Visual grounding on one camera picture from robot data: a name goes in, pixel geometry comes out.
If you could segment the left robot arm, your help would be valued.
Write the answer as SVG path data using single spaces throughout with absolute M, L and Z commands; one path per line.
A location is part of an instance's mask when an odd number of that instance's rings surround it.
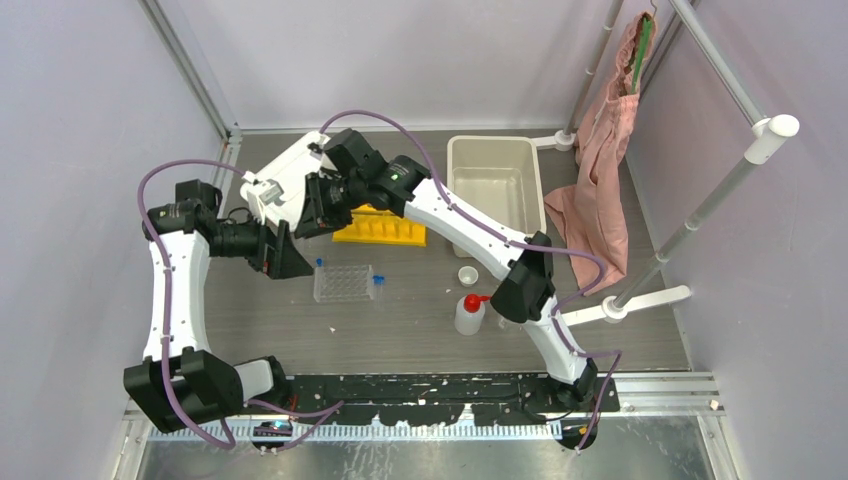
M 147 215 L 159 238 L 149 242 L 154 300 L 139 365 L 125 369 L 131 399 L 163 433 L 239 414 L 249 400 L 269 413 L 285 409 L 292 387 L 273 356 L 231 365 L 211 351 L 204 286 L 214 258 L 241 258 L 272 280 L 310 276 L 287 222 L 241 223 L 218 216 L 222 193 L 200 180 L 180 182 L 172 203 Z

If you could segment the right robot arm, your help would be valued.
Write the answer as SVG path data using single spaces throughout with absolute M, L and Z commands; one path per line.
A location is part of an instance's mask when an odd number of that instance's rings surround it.
M 362 205 L 424 225 L 499 280 L 490 305 L 523 325 L 556 381 L 558 403 L 571 411 L 590 405 L 598 369 L 556 318 L 554 249 L 545 234 L 527 236 L 494 221 L 450 193 L 431 168 L 406 155 L 386 160 L 353 129 L 332 137 L 311 132 L 287 152 L 305 185 L 295 237 L 343 230 Z

